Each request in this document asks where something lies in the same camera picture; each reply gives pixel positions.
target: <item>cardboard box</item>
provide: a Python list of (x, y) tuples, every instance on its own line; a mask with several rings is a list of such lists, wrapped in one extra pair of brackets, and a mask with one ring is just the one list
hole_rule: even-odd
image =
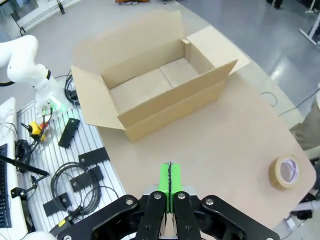
[(212, 26), (185, 37), (178, 11), (132, 20), (74, 53), (86, 123), (124, 130), (131, 141), (217, 100), (226, 77), (249, 63)]

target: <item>metal stand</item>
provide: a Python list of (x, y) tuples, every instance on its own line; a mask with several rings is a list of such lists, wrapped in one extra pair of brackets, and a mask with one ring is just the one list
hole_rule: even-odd
[(305, 13), (305, 14), (314, 13), (315, 11), (313, 11), (313, 9), (314, 9), (315, 3), (316, 3), (316, 0), (313, 0), (312, 3), (311, 3), (311, 6), (310, 6), (310, 8), (309, 8), (309, 10), (305, 11), (304, 13)]
[(314, 36), (314, 34), (315, 34), (318, 26), (319, 26), (319, 23), (320, 23), (320, 12), (319, 12), (319, 15), (318, 15), (318, 17), (316, 18), (315, 23), (314, 23), (314, 25), (313, 25), (313, 27), (312, 27), (312, 29), (311, 29), (311, 31), (310, 31), (309, 34), (307, 34), (307, 33), (306, 33), (305, 31), (303, 31), (301, 28), (299, 29), (299, 32), (302, 33), (307, 39), (309, 39), (309, 41), (310, 41), (311, 43), (313, 43), (314, 45), (316, 45), (317, 43), (316, 43), (312, 38), (313, 38), (313, 36)]

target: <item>tape roll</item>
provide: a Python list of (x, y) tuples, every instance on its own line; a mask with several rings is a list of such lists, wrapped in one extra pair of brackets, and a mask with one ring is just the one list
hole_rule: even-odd
[(299, 181), (299, 177), (298, 159), (293, 155), (279, 157), (270, 165), (269, 180), (278, 190), (294, 188)]

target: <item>gray pants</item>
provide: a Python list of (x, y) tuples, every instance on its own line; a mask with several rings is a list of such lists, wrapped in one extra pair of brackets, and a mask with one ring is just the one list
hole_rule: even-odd
[(320, 145), (320, 109), (316, 100), (303, 122), (293, 126), (290, 132), (304, 151)]

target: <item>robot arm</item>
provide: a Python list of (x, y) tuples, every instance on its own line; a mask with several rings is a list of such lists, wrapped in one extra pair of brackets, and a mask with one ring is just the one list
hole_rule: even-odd
[(54, 106), (53, 111), (62, 106), (71, 107), (64, 92), (63, 84), (59, 85), (49, 69), (42, 64), (35, 64), (38, 40), (26, 35), (16, 40), (0, 43), (0, 67), (8, 64), (7, 75), (14, 83), (28, 83), (36, 90), (36, 109), (38, 113)]
[(8, 64), (8, 78), (15, 83), (28, 83), (33, 87), (47, 80), (49, 70), (35, 64), (38, 40), (27, 35), (16, 40), (0, 43), (0, 67)]

